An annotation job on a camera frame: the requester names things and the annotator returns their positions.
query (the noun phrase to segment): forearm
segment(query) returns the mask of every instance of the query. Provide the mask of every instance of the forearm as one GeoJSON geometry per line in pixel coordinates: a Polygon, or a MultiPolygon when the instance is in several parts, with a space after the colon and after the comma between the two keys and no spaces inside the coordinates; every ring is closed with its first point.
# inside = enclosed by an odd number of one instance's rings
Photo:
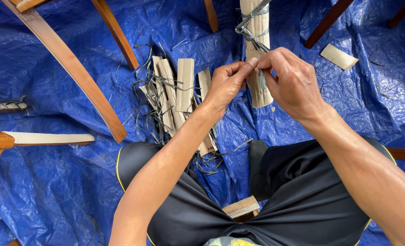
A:
{"type": "MultiPolygon", "coordinates": [[[[144,242],[149,221],[215,122],[210,107],[201,104],[177,134],[137,173],[115,212],[113,230],[117,235],[134,234],[131,238],[144,242]]],[[[113,243],[138,245],[128,238],[120,239],[121,242],[113,243]]]]}
{"type": "Polygon", "coordinates": [[[303,126],[324,148],[358,206],[389,236],[405,243],[405,174],[333,108],[323,114],[303,126]]]}

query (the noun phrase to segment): gray raffia string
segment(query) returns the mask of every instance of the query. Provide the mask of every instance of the gray raffia string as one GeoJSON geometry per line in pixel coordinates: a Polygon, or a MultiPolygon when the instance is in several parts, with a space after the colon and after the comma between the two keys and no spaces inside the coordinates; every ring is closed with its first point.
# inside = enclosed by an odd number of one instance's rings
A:
{"type": "MultiPolygon", "coordinates": [[[[250,14],[242,14],[243,21],[236,26],[235,31],[239,34],[242,34],[245,37],[246,41],[251,42],[254,45],[254,48],[256,50],[262,50],[264,53],[269,52],[269,48],[266,47],[264,44],[261,42],[257,41],[257,38],[263,35],[266,35],[269,33],[269,28],[263,31],[261,34],[254,36],[247,28],[251,18],[253,18],[256,15],[262,15],[262,14],[267,14],[269,12],[269,2],[271,0],[263,0],[257,7],[251,11],[250,14]]],[[[263,70],[259,69],[260,71],[260,88],[263,89],[265,88],[265,76],[263,70]]]]}

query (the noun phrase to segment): hand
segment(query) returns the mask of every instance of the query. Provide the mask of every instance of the hand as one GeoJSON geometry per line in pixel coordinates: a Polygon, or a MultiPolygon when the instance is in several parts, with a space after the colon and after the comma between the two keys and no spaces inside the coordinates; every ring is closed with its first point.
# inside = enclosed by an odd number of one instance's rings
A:
{"type": "Polygon", "coordinates": [[[286,48],[264,54],[257,68],[264,69],[266,86],[280,108],[303,125],[320,119],[329,108],[321,97],[314,67],[286,48]]]}
{"type": "Polygon", "coordinates": [[[209,105],[216,112],[217,120],[225,113],[225,107],[238,94],[241,87],[245,87],[245,78],[257,65],[257,59],[249,59],[248,62],[235,62],[217,68],[213,72],[210,89],[202,104],[209,105]]]}

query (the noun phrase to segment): blue tarp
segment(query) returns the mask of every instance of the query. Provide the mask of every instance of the blue tarp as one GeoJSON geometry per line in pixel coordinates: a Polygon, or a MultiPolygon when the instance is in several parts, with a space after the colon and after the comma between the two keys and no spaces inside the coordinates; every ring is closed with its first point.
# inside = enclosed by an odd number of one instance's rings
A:
{"type": "MultiPolygon", "coordinates": [[[[395,29],[386,27],[405,1],[355,0],[314,48],[304,48],[304,39],[335,2],[273,0],[271,49],[284,46],[313,64],[322,97],[356,132],[388,147],[405,148],[405,18],[395,29]],[[358,58],[358,63],[343,71],[319,56],[328,43],[358,58]]],[[[149,43],[154,54],[165,55],[160,42],[174,66],[178,58],[194,58],[195,72],[209,67],[212,73],[244,57],[243,37],[234,32],[240,19],[238,0],[213,0],[219,20],[216,33],[208,25],[202,0],[107,3],[130,44],[149,43]]],[[[4,150],[0,157],[0,246],[14,238],[28,246],[105,245],[123,195],[114,174],[116,154],[131,142],[153,142],[153,129],[144,116],[149,109],[139,107],[132,89],[134,71],[125,60],[118,68],[123,55],[90,1],[55,0],[37,11],[81,61],[120,120],[128,119],[124,124],[128,136],[123,143],[113,140],[67,72],[0,1],[0,89],[4,89],[0,96],[15,98],[24,91],[28,104],[22,113],[0,114],[0,131],[90,133],[96,139],[87,146],[4,150]]],[[[149,49],[134,48],[141,64],[149,49]]],[[[219,122],[216,143],[221,153],[250,137],[268,145],[312,138],[275,102],[253,109],[250,101],[249,90],[243,89],[219,122]]],[[[248,197],[248,145],[223,159],[216,174],[198,172],[220,206],[248,197]]],[[[397,164],[405,171],[404,161],[397,164]]],[[[390,243],[372,222],[359,245],[390,243]]]]}

